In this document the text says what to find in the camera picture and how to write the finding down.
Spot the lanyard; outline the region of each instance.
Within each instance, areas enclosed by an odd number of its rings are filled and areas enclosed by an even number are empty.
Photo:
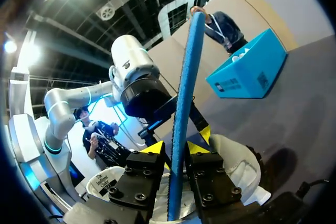
[[[214,15],[210,14],[210,16],[211,16],[211,18],[214,20],[215,25],[217,26],[217,29],[218,29],[219,32],[218,32],[218,31],[215,31],[214,29],[212,29],[211,27],[209,27],[207,24],[205,24],[205,26],[206,26],[207,28],[209,28],[210,30],[214,31],[215,33],[217,33],[218,35],[222,36],[223,39],[225,40],[226,37],[223,35],[222,30],[220,29],[219,24],[218,24],[217,20],[215,19]]]

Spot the black hair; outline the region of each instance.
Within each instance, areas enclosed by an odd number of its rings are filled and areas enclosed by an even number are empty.
[[[79,119],[80,119],[80,115],[81,115],[81,113],[82,113],[83,111],[87,111],[87,112],[89,112],[88,107],[87,107],[87,106],[84,106],[84,107],[75,109],[75,111],[74,111],[74,116],[75,116],[75,119],[76,119],[76,120],[79,120]]]

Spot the round vent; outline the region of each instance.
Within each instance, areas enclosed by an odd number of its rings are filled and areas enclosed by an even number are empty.
[[[102,20],[109,20],[114,16],[114,9],[110,6],[104,6],[101,10],[100,10],[100,18]]]

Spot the yellow triangle label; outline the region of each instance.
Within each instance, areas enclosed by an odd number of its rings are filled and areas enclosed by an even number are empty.
[[[197,152],[202,152],[202,153],[209,153],[210,151],[196,145],[196,144],[193,144],[192,142],[189,142],[187,141],[188,143],[188,147],[189,147],[189,151],[190,151],[190,154],[196,154]]]
[[[209,137],[211,135],[211,128],[210,125],[208,125],[207,127],[205,127],[204,129],[202,129],[200,132],[200,135],[202,136],[202,138],[205,140],[205,142],[207,144],[209,144]]]
[[[159,141],[156,144],[153,144],[153,145],[151,145],[151,146],[147,147],[146,149],[143,149],[139,152],[144,152],[144,153],[152,152],[152,153],[159,154],[160,151],[161,151],[162,143],[163,143],[163,141]]]

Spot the dark jacket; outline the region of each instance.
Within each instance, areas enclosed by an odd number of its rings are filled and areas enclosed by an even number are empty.
[[[228,15],[223,12],[215,12],[213,16],[215,17],[219,27],[221,28],[223,35],[228,38],[232,45],[244,37],[237,24]],[[214,29],[214,31],[205,27],[205,34],[211,37],[213,40],[217,41],[218,43],[224,45],[224,38],[215,32],[218,31],[218,28],[212,18],[211,20],[212,22],[207,25]]]
[[[98,126],[94,128],[94,132],[102,134],[106,138],[97,136],[98,147],[96,149],[96,156],[99,156],[99,158],[106,164],[106,167],[125,167],[126,158],[131,152],[114,138],[113,128],[104,122],[98,121]],[[89,132],[88,130],[84,131],[83,145],[87,153],[90,151],[90,139],[92,133],[93,132]]]

